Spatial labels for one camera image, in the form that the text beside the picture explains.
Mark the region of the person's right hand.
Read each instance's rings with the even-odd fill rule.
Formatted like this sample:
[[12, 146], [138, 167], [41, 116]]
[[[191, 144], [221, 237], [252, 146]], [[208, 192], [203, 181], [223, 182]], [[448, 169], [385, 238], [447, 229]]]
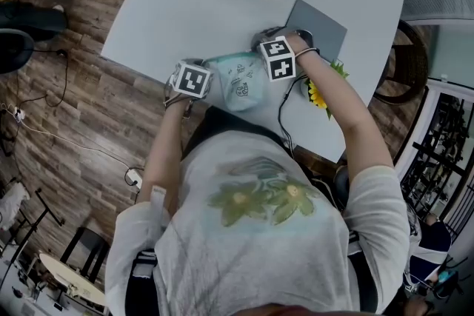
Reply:
[[298, 33], [291, 32], [287, 34], [285, 38], [290, 45], [291, 50], [294, 52], [296, 59], [302, 58], [303, 55], [307, 53], [316, 53], [319, 55], [318, 50], [314, 47], [310, 47]]

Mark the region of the person's black trousers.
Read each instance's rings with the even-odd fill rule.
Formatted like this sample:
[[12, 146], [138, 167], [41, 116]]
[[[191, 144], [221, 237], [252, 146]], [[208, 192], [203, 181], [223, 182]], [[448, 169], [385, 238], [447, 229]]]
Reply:
[[269, 129], [245, 121], [235, 115], [220, 110], [218, 107], [210, 107], [190, 137], [190, 140], [187, 142], [181, 159], [185, 159], [199, 144], [205, 142], [207, 139], [229, 131], [246, 132], [264, 136], [277, 143], [288, 155], [292, 155], [290, 150], [284, 146], [282, 139]]

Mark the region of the white cloth bundle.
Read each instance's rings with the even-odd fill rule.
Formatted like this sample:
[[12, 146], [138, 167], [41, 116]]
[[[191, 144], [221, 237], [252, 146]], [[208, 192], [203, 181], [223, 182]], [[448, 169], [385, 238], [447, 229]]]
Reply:
[[0, 229], [9, 229], [16, 219], [21, 202], [30, 200], [30, 193], [22, 182], [15, 182], [0, 199]]

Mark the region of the person's right forearm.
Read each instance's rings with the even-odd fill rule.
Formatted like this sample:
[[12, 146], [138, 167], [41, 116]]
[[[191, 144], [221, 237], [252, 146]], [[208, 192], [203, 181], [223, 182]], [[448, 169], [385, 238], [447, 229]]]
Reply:
[[350, 178], [370, 167], [393, 168], [393, 161], [373, 117], [357, 92], [315, 50], [300, 53], [297, 62], [314, 83], [341, 128]]

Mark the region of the black office chair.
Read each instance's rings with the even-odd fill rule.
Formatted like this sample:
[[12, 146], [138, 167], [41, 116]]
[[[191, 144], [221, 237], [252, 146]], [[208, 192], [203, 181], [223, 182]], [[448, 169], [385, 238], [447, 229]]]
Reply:
[[20, 70], [30, 60], [34, 46], [28, 33], [0, 28], [0, 75]]

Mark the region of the light green pouch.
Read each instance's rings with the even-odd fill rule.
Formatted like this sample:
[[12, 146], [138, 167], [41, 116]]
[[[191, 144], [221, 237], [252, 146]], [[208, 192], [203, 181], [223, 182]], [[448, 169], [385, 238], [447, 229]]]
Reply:
[[257, 53], [243, 52], [204, 60], [213, 74], [205, 101], [230, 112], [242, 112], [262, 103], [267, 90], [264, 62]]

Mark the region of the black square stool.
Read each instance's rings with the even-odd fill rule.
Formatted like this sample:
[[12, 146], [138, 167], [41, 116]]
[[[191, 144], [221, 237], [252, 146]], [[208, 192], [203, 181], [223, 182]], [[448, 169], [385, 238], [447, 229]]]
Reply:
[[347, 206], [350, 190], [350, 179], [347, 166], [338, 168], [333, 179], [333, 185], [336, 203], [338, 208], [343, 211]]

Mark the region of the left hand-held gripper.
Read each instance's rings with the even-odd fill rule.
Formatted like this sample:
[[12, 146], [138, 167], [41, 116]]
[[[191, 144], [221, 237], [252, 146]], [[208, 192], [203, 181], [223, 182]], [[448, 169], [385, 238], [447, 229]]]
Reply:
[[210, 91], [212, 80], [213, 73], [205, 60], [187, 58], [177, 63], [169, 83], [177, 93], [204, 99]]

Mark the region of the white power strip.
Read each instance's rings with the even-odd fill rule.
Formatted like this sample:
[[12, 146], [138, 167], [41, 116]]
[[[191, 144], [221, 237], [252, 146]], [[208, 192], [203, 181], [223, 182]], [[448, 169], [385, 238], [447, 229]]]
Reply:
[[124, 176], [125, 182], [129, 186], [135, 186], [137, 189], [141, 189], [142, 177], [139, 173], [139, 169], [129, 168]]

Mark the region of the grey notebook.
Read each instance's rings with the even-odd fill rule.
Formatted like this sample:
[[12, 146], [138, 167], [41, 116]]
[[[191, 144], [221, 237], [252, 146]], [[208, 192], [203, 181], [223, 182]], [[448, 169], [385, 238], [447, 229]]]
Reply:
[[310, 46], [319, 49], [326, 61], [338, 58], [347, 29], [303, 0], [296, 0], [286, 26], [311, 35]]

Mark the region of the sunflower in white pot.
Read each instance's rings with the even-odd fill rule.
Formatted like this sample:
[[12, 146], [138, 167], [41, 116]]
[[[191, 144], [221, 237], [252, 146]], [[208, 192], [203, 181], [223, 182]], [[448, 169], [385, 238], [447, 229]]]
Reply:
[[[343, 78], [346, 79], [350, 74], [344, 69], [344, 63], [342, 61], [332, 61], [330, 66]], [[327, 103], [323, 99], [321, 93], [319, 92], [318, 88], [314, 83], [309, 79], [306, 78], [303, 82], [305, 86], [304, 94], [306, 95], [308, 101], [313, 104], [314, 106], [318, 107], [319, 109], [323, 109], [326, 111], [327, 117], [330, 120], [332, 117], [332, 113], [330, 112]]]

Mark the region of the round white table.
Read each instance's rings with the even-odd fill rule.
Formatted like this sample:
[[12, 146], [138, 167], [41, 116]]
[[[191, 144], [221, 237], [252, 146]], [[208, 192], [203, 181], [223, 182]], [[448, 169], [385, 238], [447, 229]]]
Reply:
[[71, 296], [79, 296], [91, 303], [106, 306], [103, 291], [95, 287], [88, 279], [48, 254], [40, 253], [39, 259], [47, 271], [68, 289]]

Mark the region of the person's white floral shirt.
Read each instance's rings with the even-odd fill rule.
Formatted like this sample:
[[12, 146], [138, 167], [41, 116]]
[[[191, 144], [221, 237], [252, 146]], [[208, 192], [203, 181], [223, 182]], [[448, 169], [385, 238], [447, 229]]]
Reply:
[[395, 170], [363, 170], [339, 212], [274, 141], [223, 132], [182, 162], [180, 205], [169, 217], [158, 194], [116, 219], [105, 299], [125, 316], [133, 260], [152, 249], [164, 316], [231, 316], [279, 303], [314, 312], [356, 311], [349, 259], [358, 235], [384, 311], [401, 286], [410, 228]]

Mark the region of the black metal stand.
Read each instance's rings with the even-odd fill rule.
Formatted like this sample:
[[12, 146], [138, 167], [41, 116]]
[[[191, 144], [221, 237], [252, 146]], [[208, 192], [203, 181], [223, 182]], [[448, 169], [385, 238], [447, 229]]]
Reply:
[[39, 230], [40, 223], [47, 217], [50, 216], [53, 221], [58, 226], [63, 226], [65, 223], [65, 219], [60, 218], [55, 214], [55, 212], [51, 209], [48, 205], [44, 196], [42, 195], [43, 190], [41, 187], [35, 190], [34, 197], [39, 201], [39, 203], [43, 206], [42, 211], [40, 212], [39, 216], [33, 220], [25, 211], [21, 208], [22, 204], [27, 201], [26, 198], [22, 199], [19, 203], [19, 206], [15, 209], [13, 206], [11, 207], [12, 210], [15, 210], [15, 215], [13, 216], [13, 223], [11, 226], [7, 227], [6, 231], [9, 232], [9, 238], [4, 243], [4, 247], [9, 245], [12, 246], [20, 246], [25, 245], [30, 237], [37, 233]]

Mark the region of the person's left forearm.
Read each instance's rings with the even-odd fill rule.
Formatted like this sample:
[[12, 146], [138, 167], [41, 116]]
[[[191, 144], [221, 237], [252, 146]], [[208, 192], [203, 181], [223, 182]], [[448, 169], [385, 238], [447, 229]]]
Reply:
[[171, 217], [178, 209], [181, 169], [181, 127], [188, 100], [171, 104], [165, 111], [161, 126], [148, 156], [137, 202], [150, 200], [152, 189], [164, 190], [164, 208]]

